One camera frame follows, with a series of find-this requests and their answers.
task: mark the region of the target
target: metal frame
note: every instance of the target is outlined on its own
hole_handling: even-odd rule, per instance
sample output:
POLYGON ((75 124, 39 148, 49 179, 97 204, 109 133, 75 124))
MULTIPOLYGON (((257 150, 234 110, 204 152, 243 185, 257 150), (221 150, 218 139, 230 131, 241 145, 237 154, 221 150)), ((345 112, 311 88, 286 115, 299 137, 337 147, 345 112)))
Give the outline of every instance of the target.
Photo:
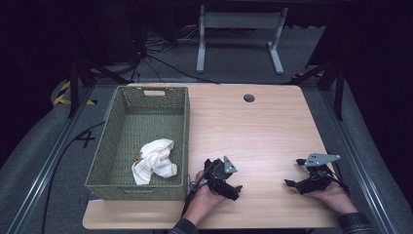
POLYGON ((277 74, 283 74, 282 63, 277 52, 277 46, 282 34, 282 27, 285 22, 287 8, 283 8, 281 13, 216 13, 206 12, 205 6, 201 6, 200 11, 200 47, 198 50, 197 72, 204 72, 206 56, 205 29, 209 28, 260 28, 275 29, 275 37, 272 42, 268 42, 268 49, 273 59, 274 68, 277 74))

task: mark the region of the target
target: basket handle hole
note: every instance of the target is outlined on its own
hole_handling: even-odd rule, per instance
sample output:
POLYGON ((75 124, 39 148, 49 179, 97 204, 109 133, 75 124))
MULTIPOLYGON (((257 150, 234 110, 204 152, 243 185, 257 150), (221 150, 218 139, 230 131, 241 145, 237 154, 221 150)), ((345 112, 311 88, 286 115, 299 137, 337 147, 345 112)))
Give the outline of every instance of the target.
POLYGON ((157 97, 164 97, 165 91, 143 91, 146 96, 157 96, 157 97))

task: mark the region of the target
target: wooden table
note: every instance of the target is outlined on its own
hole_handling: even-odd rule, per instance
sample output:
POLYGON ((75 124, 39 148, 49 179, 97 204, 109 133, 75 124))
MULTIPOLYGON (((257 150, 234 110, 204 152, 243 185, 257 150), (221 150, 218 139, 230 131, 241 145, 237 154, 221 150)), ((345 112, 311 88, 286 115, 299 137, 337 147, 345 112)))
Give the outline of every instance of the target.
MULTIPOLYGON (((187 86, 190 98, 189 174, 206 159, 226 155, 239 169, 227 182, 243 185, 237 201, 226 200, 200 228, 314 228, 338 226, 322 202, 300 195, 284 179, 309 175, 296 165, 325 153, 300 88, 296 86, 146 84, 187 86), (244 100, 251 94, 254 102, 244 100)), ((89 229, 169 229, 180 218, 179 201, 90 201, 89 229)))

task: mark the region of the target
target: table grommet hole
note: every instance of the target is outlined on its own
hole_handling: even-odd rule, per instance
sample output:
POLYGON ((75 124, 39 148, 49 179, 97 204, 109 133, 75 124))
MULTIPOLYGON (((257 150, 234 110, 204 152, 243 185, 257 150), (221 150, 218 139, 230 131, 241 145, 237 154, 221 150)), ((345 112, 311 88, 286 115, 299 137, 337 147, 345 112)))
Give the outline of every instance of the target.
POLYGON ((255 101, 255 96, 254 96, 254 95, 250 95, 250 94, 246 94, 246 95, 244 95, 244 100, 245 100, 246 102, 253 102, 253 101, 255 101))

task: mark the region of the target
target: green plastic basket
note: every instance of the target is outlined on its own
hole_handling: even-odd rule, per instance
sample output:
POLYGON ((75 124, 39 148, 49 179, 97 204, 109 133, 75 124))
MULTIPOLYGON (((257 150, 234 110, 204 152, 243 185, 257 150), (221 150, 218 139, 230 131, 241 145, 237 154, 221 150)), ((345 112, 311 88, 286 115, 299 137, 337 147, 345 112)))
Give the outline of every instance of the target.
POLYGON ((103 200, 183 201, 188 189, 189 98, 185 87, 118 87, 85 186, 103 200), (174 141, 177 175, 136 185, 131 165, 155 139, 174 141))

